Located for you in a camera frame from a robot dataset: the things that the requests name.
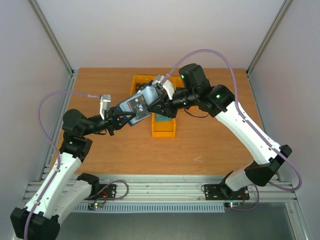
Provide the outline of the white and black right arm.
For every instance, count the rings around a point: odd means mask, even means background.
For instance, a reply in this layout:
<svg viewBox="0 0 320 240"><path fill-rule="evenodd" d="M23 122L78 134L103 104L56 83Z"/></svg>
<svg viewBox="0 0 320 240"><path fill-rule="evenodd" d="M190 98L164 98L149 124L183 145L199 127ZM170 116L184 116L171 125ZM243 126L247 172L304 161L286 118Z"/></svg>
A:
<svg viewBox="0 0 320 240"><path fill-rule="evenodd" d="M249 185L264 187L281 165L292 154L287 145L272 140L252 121L242 106L236 103L235 95L222 84L212 86L203 68L191 63L179 70L184 85L175 90L163 75L158 75L151 86L158 91L158 97L147 105L147 109L168 118L175 118L179 109L197 106L224 124L247 148L253 157L251 164L231 171L218 186L224 200L234 197L238 191Z"/></svg>

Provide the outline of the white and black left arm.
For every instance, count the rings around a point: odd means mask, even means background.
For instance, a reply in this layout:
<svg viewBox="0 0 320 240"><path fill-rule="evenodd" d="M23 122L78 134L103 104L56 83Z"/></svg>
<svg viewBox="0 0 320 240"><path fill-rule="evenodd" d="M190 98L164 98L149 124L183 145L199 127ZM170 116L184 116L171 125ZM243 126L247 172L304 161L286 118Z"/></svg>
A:
<svg viewBox="0 0 320 240"><path fill-rule="evenodd" d="M101 193L97 176L82 173L64 193L68 181L85 160L92 146L86 136L108 131L110 135L135 118L134 112L110 108L104 116L85 117L71 109L63 115L63 142L54 166L36 194L23 208L16 207L10 220L17 238L23 240L55 240L61 225L84 199L96 199Z"/></svg>

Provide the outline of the black VIP credit card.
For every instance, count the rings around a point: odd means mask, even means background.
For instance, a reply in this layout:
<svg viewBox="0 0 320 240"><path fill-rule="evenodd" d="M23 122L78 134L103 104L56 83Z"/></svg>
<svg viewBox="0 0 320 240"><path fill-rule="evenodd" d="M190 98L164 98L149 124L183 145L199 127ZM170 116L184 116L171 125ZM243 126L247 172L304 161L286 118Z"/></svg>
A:
<svg viewBox="0 0 320 240"><path fill-rule="evenodd" d="M148 111L146 99L142 94L131 97L127 101L127 105L132 112L136 113L135 119L137 121L140 121L151 114Z"/></svg>

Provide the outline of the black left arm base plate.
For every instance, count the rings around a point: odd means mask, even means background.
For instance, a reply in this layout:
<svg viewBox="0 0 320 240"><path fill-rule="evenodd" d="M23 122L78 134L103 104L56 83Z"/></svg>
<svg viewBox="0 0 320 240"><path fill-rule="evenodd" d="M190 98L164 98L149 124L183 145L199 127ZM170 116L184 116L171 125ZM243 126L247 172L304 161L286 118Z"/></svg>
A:
<svg viewBox="0 0 320 240"><path fill-rule="evenodd" d="M89 196L85 200L96 200L96 199L105 199L108 198L115 198L117 193L117 185L111 184L108 187L104 188L102 192L97 195Z"/></svg>

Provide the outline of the blue card holder wallet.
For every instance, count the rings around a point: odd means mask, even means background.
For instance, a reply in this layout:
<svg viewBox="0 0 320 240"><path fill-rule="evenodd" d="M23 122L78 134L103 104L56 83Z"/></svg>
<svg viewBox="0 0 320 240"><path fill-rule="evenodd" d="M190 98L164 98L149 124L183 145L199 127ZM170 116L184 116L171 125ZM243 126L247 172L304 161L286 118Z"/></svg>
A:
<svg viewBox="0 0 320 240"><path fill-rule="evenodd" d="M135 117L128 124L132 127L143 119L151 115L147 106L155 101L160 95L160 91L153 86L152 81L148 82L134 95L116 105L117 110L121 112L133 112Z"/></svg>

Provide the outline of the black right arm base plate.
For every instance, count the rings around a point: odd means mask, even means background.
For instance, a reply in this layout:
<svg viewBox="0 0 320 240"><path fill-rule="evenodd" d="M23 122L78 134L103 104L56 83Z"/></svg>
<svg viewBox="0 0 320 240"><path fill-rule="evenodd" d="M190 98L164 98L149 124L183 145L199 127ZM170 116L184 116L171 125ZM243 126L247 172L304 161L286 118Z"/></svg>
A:
<svg viewBox="0 0 320 240"><path fill-rule="evenodd" d="M232 192L228 196L224 196L224 194L221 192L221 186L219 184L204 184L201 186L201 191L204 193L206 201L243 201L250 199L249 190L247 187L242 187L240 190Z"/></svg>

